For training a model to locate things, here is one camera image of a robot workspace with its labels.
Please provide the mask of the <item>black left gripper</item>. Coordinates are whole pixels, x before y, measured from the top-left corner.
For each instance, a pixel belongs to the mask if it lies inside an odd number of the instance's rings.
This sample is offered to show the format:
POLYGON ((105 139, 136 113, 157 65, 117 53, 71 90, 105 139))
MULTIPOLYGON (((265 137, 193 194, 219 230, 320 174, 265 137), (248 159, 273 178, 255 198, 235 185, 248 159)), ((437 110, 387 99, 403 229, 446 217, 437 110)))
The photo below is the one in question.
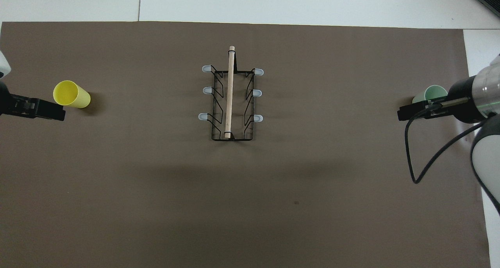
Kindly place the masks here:
POLYGON ((39 98, 12 96, 5 83, 0 83, 0 115, 36 116, 46 120, 64 121, 66 111, 59 104, 39 98))

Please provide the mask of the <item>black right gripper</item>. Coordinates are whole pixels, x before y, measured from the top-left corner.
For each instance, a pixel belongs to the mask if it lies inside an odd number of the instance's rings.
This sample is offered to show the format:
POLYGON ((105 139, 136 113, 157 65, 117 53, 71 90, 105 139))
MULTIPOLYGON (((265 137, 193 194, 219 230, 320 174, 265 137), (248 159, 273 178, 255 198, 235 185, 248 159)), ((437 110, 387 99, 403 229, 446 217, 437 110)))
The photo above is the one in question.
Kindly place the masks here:
POLYGON ((485 120, 485 117, 477 109, 473 100, 473 83, 475 76, 468 77, 453 84, 448 92, 448 100, 456 100, 459 98, 468 98, 464 104, 448 107, 438 107, 433 110, 425 111, 432 105, 439 105, 445 102, 444 99, 431 99, 419 101, 413 104, 413 110, 398 110, 399 121, 409 121, 411 118, 431 120, 439 117, 450 116, 450 113, 459 121, 464 123, 479 123, 485 120))

